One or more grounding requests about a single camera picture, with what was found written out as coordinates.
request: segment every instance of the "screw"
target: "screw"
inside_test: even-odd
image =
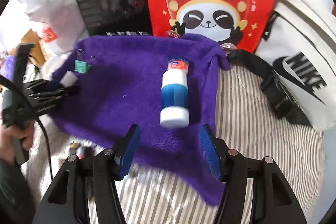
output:
[[[76,155],[70,155],[68,157],[68,161],[74,161],[76,159]]]
[[[113,153],[112,148],[106,148],[106,149],[104,150],[104,154],[105,154],[106,156],[111,155],[112,153]]]
[[[238,155],[238,152],[237,152],[237,150],[230,149],[230,150],[229,150],[229,155],[231,155],[231,156],[237,156],[237,155]]]
[[[266,161],[268,164],[273,163],[273,159],[272,159],[271,157],[265,157],[265,161]]]

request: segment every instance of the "black mount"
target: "black mount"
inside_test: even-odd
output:
[[[208,125],[205,127],[220,155],[221,181],[226,182],[214,224],[241,223],[247,178],[254,179],[250,224],[307,223],[290,185],[271,157],[245,158],[217,139]],[[93,177],[99,223],[126,224],[114,182],[120,181],[117,159],[125,151],[123,143],[124,138],[95,157],[80,160],[70,155],[44,195],[33,224],[89,224],[85,187],[88,177]]]
[[[285,176],[271,157],[255,160],[229,149],[208,125],[204,126],[220,158],[225,189],[214,224],[240,224],[247,179],[253,179],[250,224],[307,224]]]

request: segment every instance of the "nike logo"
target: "nike logo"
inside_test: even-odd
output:
[[[301,79],[302,83],[284,68],[283,62],[287,58],[289,58],[289,56],[280,57],[273,62],[273,68],[276,73],[308,92],[325,105],[325,103],[315,95],[313,87],[321,89],[323,86],[327,86],[327,84],[313,64],[302,52],[285,61],[294,73]]]

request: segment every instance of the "nike swoosh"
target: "nike swoosh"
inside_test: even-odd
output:
[[[283,67],[283,61],[285,58],[287,58],[287,56],[280,57],[273,62],[273,68],[275,72],[281,75],[282,77],[286,78],[288,81],[292,82],[293,84],[297,85],[299,88],[302,88],[304,91],[308,92],[310,95],[318,99],[322,104],[326,105],[319,97],[317,97],[314,94],[314,92],[309,90],[303,83],[301,83],[298,79],[296,79],[293,75],[291,75],[288,71],[285,70],[285,68]]]

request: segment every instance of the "black cable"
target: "black cable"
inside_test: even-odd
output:
[[[28,99],[25,97],[25,95],[22,93],[22,91],[19,90],[19,88],[16,85],[14,85],[13,82],[8,80],[4,76],[0,75],[0,84],[5,86],[6,88],[11,90],[12,92],[15,92],[17,95],[19,95],[19,97],[21,97],[21,99],[26,103],[27,107],[29,108],[29,110],[33,114],[34,119],[39,124],[40,128],[42,129],[42,132],[43,132],[43,135],[44,135],[44,138],[45,138],[45,142],[46,142],[46,146],[47,146],[50,177],[51,177],[51,180],[53,180],[53,170],[51,169],[51,154],[50,154],[49,138],[48,138],[48,135],[47,135],[47,131],[45,130],[38,114],[34,110],[33,106],[30,104]]]

